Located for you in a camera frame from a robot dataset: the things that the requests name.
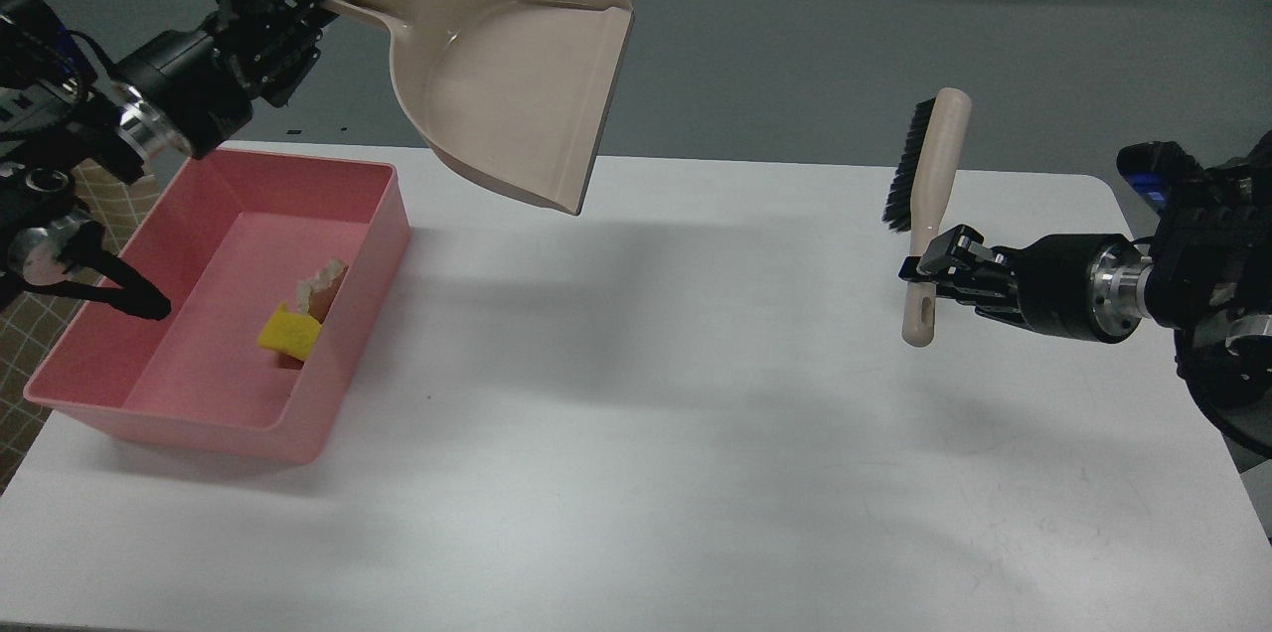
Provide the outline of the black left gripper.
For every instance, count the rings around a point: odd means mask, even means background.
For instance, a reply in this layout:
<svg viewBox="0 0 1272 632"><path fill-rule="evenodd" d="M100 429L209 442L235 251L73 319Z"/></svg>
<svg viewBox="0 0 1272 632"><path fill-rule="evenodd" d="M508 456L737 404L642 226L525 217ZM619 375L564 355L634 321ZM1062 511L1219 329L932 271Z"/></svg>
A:
<svg viewBox="0 0 1272 632"><path fill-rule="evenodd" d="M204 158L249 125L251 99L286 106L321 57L327 0L215 0L204 31L163 31L109 75L117 134L142 160L174 149ZM248 93L218 64L214 38L248 42Z"/></svg>

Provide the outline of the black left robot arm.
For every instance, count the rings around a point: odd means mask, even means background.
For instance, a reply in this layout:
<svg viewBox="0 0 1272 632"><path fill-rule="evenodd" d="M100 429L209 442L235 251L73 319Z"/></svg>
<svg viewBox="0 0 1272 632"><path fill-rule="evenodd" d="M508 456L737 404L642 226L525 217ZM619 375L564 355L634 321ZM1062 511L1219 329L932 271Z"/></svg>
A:
<svg viewBox="0 0 1272 632"><path fill-rule="evenodd" d="M192 31L111 58L45 0L3 0L3 301L22 292L100 301L162 320L168 298L104 245L78 195L81 161L135 184L159 153L209 156L286 106L321 57L329 0L215 0Z"/></svg>

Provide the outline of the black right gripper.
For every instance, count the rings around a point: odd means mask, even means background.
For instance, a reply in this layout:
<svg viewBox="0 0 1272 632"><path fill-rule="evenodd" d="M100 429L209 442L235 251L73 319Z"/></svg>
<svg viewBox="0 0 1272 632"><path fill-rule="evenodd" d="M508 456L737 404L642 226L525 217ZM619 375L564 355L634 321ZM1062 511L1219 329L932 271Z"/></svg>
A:
<svg viewBox="0 0 1272 632"><path fill-rule="evenodd" d="M1150 320L1144 251L1122 235L1061 234L1014 251L986 245L958 225L902 264L907 284L935 284L939 296L977 315L1037 334L1116 345Z"/></svg>

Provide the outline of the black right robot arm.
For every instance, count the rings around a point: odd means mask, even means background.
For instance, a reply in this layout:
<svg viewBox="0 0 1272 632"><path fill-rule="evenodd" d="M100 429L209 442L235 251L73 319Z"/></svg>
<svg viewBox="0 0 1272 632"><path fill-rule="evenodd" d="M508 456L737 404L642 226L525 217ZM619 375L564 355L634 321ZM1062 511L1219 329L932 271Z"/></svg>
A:
<svg viewBox="0 0 1272 632"><path fill-rule="evenodd" d="M1151 237L988 247L959 225L904 259L899 277L1049 337L1116 345L1154 320L1172 331L1177 376L1199 413L1269 457L1269 139L1217 167L1173 140L1122 148L1116 164L1158 215Z"/></svg>

